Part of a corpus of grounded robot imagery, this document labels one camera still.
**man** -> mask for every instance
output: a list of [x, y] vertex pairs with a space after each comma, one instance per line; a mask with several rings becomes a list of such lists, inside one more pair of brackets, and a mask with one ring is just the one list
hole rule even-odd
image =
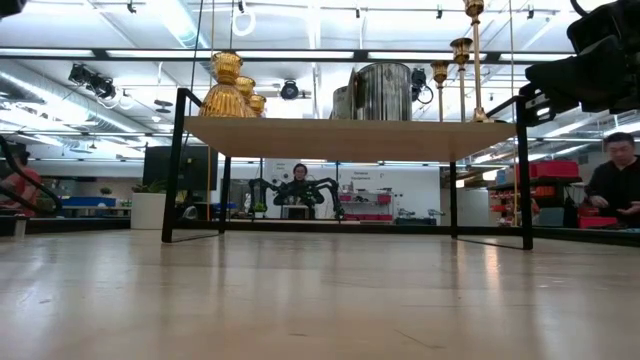
[[[29, 163], [29, 155], [31, 154], [26, 151], [21, 151], [20, 153], [14, 154], [13, 158], [16, 161], [18, 168], [22, 170], [25, 175], [40, 183], [40, 175], [38, 175], [35, 170], [27, 167], [27, 164]], [[9, 191], [13, 191], [28, 202], [34, 205], [36, 204], [36, 199], [38, 198], [38, 189], [20, 175], [12, 174], [7, 176], [6, 179], [0, 182], [0, 186]], [[25, 209], [19, 203], [11, 200], [0, 202], [0, 209], [15, 209], [19, 210], [20, 213], [26, 216], [35, 216], [35, 212], [33, 212], [33, 210]]]
[[591, 204], [602, 216], [615, 216], [629, 227], [640, 227], [640, 161], [633, 136], [615, 133], [604, 139], [611, 161], [596, 168], [587, 186]]

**black metal frame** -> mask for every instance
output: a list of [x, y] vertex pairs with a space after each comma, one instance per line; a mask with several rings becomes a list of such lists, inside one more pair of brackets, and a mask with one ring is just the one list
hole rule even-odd
[[[535, 89], [525, 86], [523, 87], [519, 95], [514, 96], [505, 103], [499, 105], [492, 111], [488, 112], [488, 116], [494, 116], [498, 112], [505, 110], [515, 104], [516, 106], [516, 136], [518, 139], [518, 159], [519, 159], [519, 188], [521, 193], [521, 204], [531, 204], [530, 193], [530, 180], [529, 180], [529, 153], [527, 143], [527, 127], [537, 126], [545, 121], [551, 121], [553, 118], [548, 118], [540, 121], [535, 113], [540, 106], [540, 102], [535, 100]], [[171, 163], [169, 164], [169, 178], [167, 179], [167, 197], [165, 201], [164, 220], [162, 227], [162, 242], [174, 243], [179, 241], [194, 240], [206, 237], [212, 237], [220, 234], [224, 234], [226, 230], [249, 230], [249, 231], [296, 231], [296, 232], [330, 232], [330, 233], [393, 233], [393, 234], [433, 234], [433, 235], [451, 235], [454, 240], [477, 243], [482, 245], [491, 245], [502, 248], [518, 249], [518, 250], [532, 250], [533, 249], [533, 236], [534, 234], [539, 237], [548, 238], [560, 238], [563, 239], [563, 234], [570, 235], [571, 239], [576, 239], [575, 230], [573, 232], [563, 232], [563, 229], [548, 230], [548, 229], [533, 229], [532, 225], [532, 212], [531, 206], [521, 205], [521, 227], [514, 228], [499, 228], [499, 227], [465, 227], [458, 226], [458, 204], [457, 204], [457, 189], [456, 189], [456, 164], [451, 162], [449, 164], [450, 170], [450, 197], [451, 197], [451, 225], [450, 226], [396, 226], [396, 225], [346, 225], [335, 223], [314, 223], [314, 224], [300, 224], [300, 223], [275, 223], [275, 222], [242, 222], [231, 223], [227, 219], [227, 204], [229, 198], [229, 184], [231, 181], [231, 157], [227, 156], [224, 164], [224, 174], [222, 180], [222, 189], [220, 194], [220, 221], [208, 222], [208, 221], [178, 221], [176, 220], [175, 213], [175, 198], [177, 194], [178, 185], [178, 171], [180, 165], [180, 154], [182, 151], [182, 141], [184, 133], [184, 112], [186, 107], [186, 101], [189, 98], [197, 106], [201, 106], [201, 101], [188, 89], [179, 88], [175, 123], [173, 131], [173, 141], [171, 148]], [[217, 230], [217, 234], [203, 234], [195, 236], [187, 236], [182, 238], [173, 238], [174, 229], [198, 229], [198, 230]], [[484, 236], [521, 236], [522, 246], [512, 246], [507, 244], [499, 244], [492, 242], [482, 242], [472, 239], [462, 239], [461, 235], [484, 235]], [[603, 242], [598, 241], [604, 236], [611, 238], [616, 236], [611, 232], [603, 231], [590, 231], [588, 233], [580, 234], [583, 239], [588, 238], [591, 242]], [[628, 245], [631, 236], [628, 234], [620, 234], [624, 236], [624, 240], [620, 245]]]

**floor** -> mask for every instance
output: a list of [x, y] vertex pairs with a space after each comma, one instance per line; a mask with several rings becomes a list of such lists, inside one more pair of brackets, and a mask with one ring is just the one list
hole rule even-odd
[[0, 358], [637, 359], [640, 249], [153, 231], [0, 242]]

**gold candle holder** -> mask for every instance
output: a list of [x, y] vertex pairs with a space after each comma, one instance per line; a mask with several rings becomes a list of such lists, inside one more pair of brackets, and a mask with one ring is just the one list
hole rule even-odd
[[438, 87], [438, 108], [440, 110], [440, 122], [444, 121], [444, 103], [442, 101], [442, 84], [447, 80], [447, 72], [449, 68], [449, 62], [444, 60], [438, 60], [431, 63], [433, 68], [433, 81], [436, 82]]
[[247, 117], [255, 117], [255, 112], [251, 109], [250, 105], [251, 95], [253, 95], [253, 88], [255, 86], [256, 82], [250, 77], [239, 76], [236, 79], [236, 88], [238, 88], [238, 91], [240, 91], [240, 94], [242, 94], [242, 97], [244, 98], [244, 107], [247, 112]]
[[236, 89], [242, 58], [233, 53], [219, 52], [211, 57], [212, 72], [218, 84], [209, 90], [202, 102], [199, 115], [207, 117], [247, 117], [242, 94]]
[[473, 112], [474, 122], [493, 122], [487, 117], [482, 107], [482, 89], [480, 83], [480, 14], [484, 11], [484, 0], [463, 0], [464, 12], [471, 18], [473, 26], [473, 52], [476, 78], [476, 109]]
[[267, 102], [267, 98], [262, 95], [253, 94], [249, 98], [249, 106], [251, 110], [256, 114], [256, 117], [262, 117], [264, 112], [264, 104]]
[[453, 62], [458, 64], [458, 78], [460, 79], [460, 121], [467, 121], [467, 109], [465, 106], [465, 90], [464, 90], [464, 77], [466, 75], [467, 62], [469, 62], [471, 44], [473, 40], [469, 38], [460, 38], [453, 40], [450, 44], [453, 49]]

